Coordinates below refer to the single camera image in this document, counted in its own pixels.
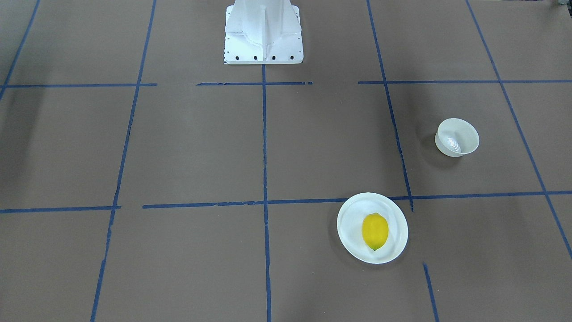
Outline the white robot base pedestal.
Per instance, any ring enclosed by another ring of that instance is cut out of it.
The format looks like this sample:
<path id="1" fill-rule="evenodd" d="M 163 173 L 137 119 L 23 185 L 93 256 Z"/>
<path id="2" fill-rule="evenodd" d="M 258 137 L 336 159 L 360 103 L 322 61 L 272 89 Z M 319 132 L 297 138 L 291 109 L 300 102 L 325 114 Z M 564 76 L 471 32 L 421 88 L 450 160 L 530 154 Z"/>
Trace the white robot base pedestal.
<path id="1" fill-rule="evenodd" d="M 300 64 L 302 22 L 290 0 L 236 0 L 225 10 L 223 63 Z"/>

